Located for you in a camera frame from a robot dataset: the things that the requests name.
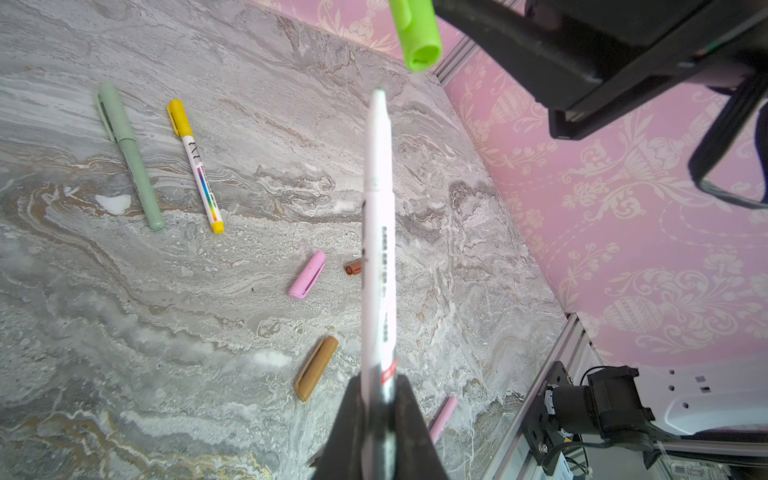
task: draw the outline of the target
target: rainbow stripe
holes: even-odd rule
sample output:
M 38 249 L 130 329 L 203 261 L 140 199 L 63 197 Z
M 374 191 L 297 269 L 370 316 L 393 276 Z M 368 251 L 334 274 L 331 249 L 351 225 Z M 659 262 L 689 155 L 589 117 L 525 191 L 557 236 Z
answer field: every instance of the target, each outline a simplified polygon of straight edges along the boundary
M 200 183 L 203 185 L 203 191 L 205 192 L 205 200 L 208 202 L 210 208 L 210 214 L 214 217 L 214 222 L 219 221 L 216 218 L 216 211 L 214 210 L 214 202 L 210 198 L 210 192 L 208 191 L 208 184 L 205 183 L 205 177 L 203 176 L 203 168 L 197 168 L 197 174 L 200 175 Z

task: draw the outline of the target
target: red label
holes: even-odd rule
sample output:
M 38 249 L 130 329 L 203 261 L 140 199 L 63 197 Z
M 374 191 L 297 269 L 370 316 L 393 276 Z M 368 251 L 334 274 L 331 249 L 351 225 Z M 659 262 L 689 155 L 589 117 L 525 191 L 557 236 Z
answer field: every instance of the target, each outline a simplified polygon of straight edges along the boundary
M 390 365 L 389 368 L 387 370 L 384 370 L 384 373 L 382 373 L 382 384 L 387 383 L 387 380 L 395 376 L 396 368 L 397 368 L 397 359 L 394 359 L 392 361 L 392 365 Z

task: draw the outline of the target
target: black strap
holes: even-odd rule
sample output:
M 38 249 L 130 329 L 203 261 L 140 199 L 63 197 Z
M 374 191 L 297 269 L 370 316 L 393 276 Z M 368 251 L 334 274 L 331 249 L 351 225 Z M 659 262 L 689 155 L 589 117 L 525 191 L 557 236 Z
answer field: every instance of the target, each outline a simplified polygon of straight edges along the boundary
M 763 201 L 759 202 L 741 197 L 705 180 L 707 174 L 728 151 L 746 120 L 763 99 L 766 91 L 768 91 L 768 72 L 759 72 L 743 81 L 731 95 L 725 108 L 717 116 L 712 127 L 704 135 L 688 161 L 690 177 L 699 190 L 740 207 L 768 208 L 768 110 L 766 107 L 760 109 L 757 128 L 755 129 L 755 147 L 763 168 L 763 177 L 766 179 L 766 195 L 763 197 Z

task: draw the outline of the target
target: yellow marker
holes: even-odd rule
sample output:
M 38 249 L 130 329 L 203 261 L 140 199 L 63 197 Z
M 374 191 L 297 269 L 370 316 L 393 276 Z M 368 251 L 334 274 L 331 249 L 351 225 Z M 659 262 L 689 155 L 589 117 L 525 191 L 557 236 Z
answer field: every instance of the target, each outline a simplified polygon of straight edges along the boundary
M 184 112 L 184 105 L 181 103 L 181 100 L 174 99 L 168 104 L 167 110 L 170 115 L 170 122 L 174 126 L 174 131 L 176 135 L 181 137 L 181 143 L 184 144 L 184 150 L 187 151 L 187 158 L 190 159 L 190 166 L 192 167 L 194 179 L 197 182 L 197 189 L 203 198 L 203 205 L 205 205 L 205 213 L 208 214 L 210 227 L 214 229 L 214 233 L 222 233 L 224 232 L 224 222 L 221 220 L 219 205 L 216 203 L 214 192 L 210 191 L 210 184 L 205 176 L 205 169 L 203 169 L 203 161 L 200 159 L 197 144 L 194 143 L 192 127 L 190 127 L 190 122 L 187 120 L 187 113 Z

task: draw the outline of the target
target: sage green marker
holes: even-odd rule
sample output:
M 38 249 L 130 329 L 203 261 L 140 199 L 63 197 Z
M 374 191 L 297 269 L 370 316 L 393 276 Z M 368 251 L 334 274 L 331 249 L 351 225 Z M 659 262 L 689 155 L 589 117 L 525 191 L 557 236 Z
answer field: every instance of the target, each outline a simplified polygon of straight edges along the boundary
M 154 194 L 152 183 L 149 181 L 144 161 L 141 160 L 141 152 L 139 146 L 136 145 L 134 131 L 131 129 L 131 123 L 128 122 L 123 101 L 114 84 L 106 81 L 99 86 L 96 92 L 96 105 L 101 120 L 107 128 L 109 138 L 116 141 L 123 151 L 125 161 L 128 163 L 128 170 L 131 171 L 134 186 L 139 194 L 141 207 L 144 208 L 144 214 L 147 215 L 149 227 L 152 230 L 162 230 L 165 227 L 163 213 L 160 212 L 160 206 L 157 205 L 157 197 Z
M 442 55 L 442 40 L 432 0 L 389 0 L 402 60 L 413 71 L 432 67 Z

